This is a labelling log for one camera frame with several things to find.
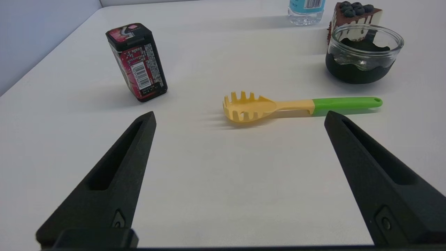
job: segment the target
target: cake slice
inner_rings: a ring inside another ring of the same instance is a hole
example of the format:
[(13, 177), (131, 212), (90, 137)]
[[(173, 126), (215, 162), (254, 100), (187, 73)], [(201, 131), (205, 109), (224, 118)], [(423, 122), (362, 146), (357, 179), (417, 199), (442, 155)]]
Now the cake slice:
[(336, 27), (351, 23), (378, 25), (382, 13), (382, 9), (374, 8), (371, 4), (362, 5), (359, 2), (350, 4), (347, 1), (337, 3), (328, 28), (328, 42)]

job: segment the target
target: green handle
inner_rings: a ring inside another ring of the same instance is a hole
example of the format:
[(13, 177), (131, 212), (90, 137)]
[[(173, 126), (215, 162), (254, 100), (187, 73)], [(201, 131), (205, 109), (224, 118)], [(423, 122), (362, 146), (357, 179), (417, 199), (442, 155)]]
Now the green handle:
[(313, 99), (314, 109), (367, 109), (380, 107), (383, 101), (377, 97), (347, 97)]

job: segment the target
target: bottle lid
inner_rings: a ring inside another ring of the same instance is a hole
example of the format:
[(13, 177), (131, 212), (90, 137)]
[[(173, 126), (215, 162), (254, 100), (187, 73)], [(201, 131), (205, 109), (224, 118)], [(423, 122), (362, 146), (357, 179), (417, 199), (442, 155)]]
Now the bottle lid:
[(147, 44), (152, 32), (140, 23), (133, 23), (109, 30), (105, 35), (113, 48), (124, 51)]

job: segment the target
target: yellow spoon head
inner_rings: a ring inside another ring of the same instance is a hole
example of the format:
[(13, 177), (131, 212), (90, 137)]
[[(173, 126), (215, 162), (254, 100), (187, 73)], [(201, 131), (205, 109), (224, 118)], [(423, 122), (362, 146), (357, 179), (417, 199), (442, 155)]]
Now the yellow spoon head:
[(246, 92), (241, 93), (240, 99), (237, 99), (237, 94), (231, 92), (231, 101), (229, 97), (224, 97), (223, 110), (226, 117), (234, 122), (246, 123), (260, 118), (266, 117), (276, 110), (276, 103), (263, 96), (255, 98), (254, 93), (249, 93), (249, 98), (246, 97)]

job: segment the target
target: black jar base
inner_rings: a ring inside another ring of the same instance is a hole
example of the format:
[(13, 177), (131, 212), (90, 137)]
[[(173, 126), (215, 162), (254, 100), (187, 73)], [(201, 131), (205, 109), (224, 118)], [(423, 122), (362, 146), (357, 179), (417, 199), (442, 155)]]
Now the black jar base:
[(325, 56), (325, 65), (334, 77), (349, 84), (368, 84), (378, 81), (382, 79), (392, 67), (389, 66), (384, 68), (378, 66), (369, 71), (362, 71), (353, 64), (340, 65), (336, 63), (333, 54), (329, 53)]

